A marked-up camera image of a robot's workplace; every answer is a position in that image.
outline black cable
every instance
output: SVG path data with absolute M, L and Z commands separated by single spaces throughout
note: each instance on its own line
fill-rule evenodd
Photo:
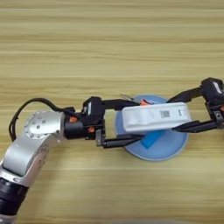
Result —
M 18 116 L 21 113 L 21 111 L 31 102 L 42 102 L 45 105 L 47 105 L 49 108 L 51 108 L 53 111 L 64 112 L 65 114 L 67 114 L 69 116 L 74 116 L 74 117 L 79 118 L 78 114 L 74 113 L 73 111 L 71 111 L 67 108 L 58 108 L 56 105 L 54 105 L 51 101 L 48 101 L 46 98 L 32 98 L 29 101 L 25 102 L 17 110 L 16 114 L 12 117 L 12 119 L 10 121 L 9 132 L 10 132 L 10 138 L 11 138 L 12 142 L 17 138 L 16 123 L 17 123 Z

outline screw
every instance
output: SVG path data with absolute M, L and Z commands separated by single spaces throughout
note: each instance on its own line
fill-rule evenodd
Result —
M 19 178 L 14 178 L 13 180 L 17 183 L 19 182 Z

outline wood grain surface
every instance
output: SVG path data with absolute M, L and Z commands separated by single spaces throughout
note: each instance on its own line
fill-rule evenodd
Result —
M 206 77 L 224 78 L 223 60 L 221 0 L 2 0 L 1 156 L 12 115 L 32 97 L 77 109 L 91 95 L 168 98 Z M 18 131 L 44 108 L 27 107 Z M 202 99 L 190 109 L 207 119 Z M 107 113 L 109 137 L 114 117 Z M 122 148 L 64 142 L 52 150 L 17 223 L 224 223 L 223 144 L 223 131 L 190 135 L 179 156 L 151 163 Z

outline white plastic container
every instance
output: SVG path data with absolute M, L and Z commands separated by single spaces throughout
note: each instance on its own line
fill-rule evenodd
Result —
M 122 110 L 123 127 L 127 132 L 168 130 L 192 119 L 183 102 L 127 107 Z

